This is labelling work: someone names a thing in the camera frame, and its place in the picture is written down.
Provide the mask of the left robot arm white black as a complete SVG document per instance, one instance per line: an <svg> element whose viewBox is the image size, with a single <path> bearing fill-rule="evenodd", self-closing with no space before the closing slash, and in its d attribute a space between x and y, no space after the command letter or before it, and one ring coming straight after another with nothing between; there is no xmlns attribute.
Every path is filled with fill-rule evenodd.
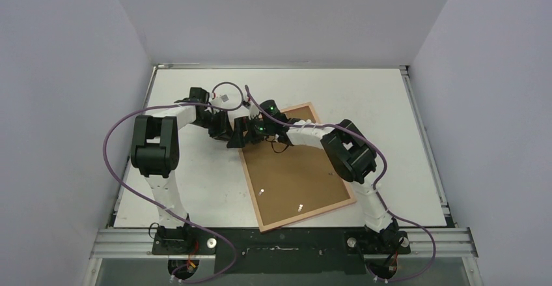
<svg viewBox="0 0 552 286"><path fill-rule="evenodd" d="M197 245L189 214L184 208L176 181L180 160L178 132L187 125L208 131L210 137L227 141L232 135L228 113L221 105L225 94L215 94L192 87L189 96L174 106L152 115L135 118L131 141L131 164L138 169L159 203L158 229L154 237L158 244L169 244L177 253L189 252Z"/></svg>

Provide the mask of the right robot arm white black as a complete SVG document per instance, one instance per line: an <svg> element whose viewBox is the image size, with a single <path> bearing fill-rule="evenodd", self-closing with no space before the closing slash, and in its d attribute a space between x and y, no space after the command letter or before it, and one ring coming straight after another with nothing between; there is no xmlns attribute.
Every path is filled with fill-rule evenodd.
<svg viewBox="0 0 552 286"><path fill-rule="evenodd" d="M234 119L227 148L241 149L271 138L286 146L308 146L323 150L335 173L344 181L357 183L365 193L363 212L365 227L370 231L368 244L383 253L394 242L401 242L398 223L379 194L377 184L365 178L377 169L377 159L384 156L349 119L339 123L320 123L289 117L274 100L251 104L249 114Z"/></svg>

